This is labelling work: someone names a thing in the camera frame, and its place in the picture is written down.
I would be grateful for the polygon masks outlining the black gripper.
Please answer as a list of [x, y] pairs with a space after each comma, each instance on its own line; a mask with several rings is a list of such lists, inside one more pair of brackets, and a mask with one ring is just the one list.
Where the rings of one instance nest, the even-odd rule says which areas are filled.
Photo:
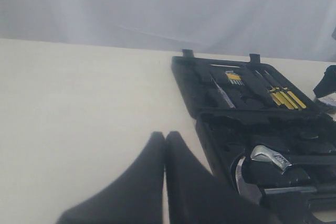
[[323, 98], [332, 93], [335, 93], [335, 80], [335, 65], [330, 65], [326, 68], [321, 81], [313, 89], [316, 97]]

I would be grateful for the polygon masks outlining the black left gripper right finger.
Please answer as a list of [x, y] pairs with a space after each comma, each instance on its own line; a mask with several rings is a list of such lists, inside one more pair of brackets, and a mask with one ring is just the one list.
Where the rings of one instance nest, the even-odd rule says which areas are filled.
[[214, 177], [178, 131], [166, 137], [165, 171], [171, 223], [280, 223]]

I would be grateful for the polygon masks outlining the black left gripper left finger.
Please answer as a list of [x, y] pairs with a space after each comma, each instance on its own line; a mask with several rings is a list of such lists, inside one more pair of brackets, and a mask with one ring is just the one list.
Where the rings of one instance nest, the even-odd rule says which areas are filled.
[[58, 223], [163, 223], [165, 138], [153, 132], [135, 161], [102, 191], [66, 210]]

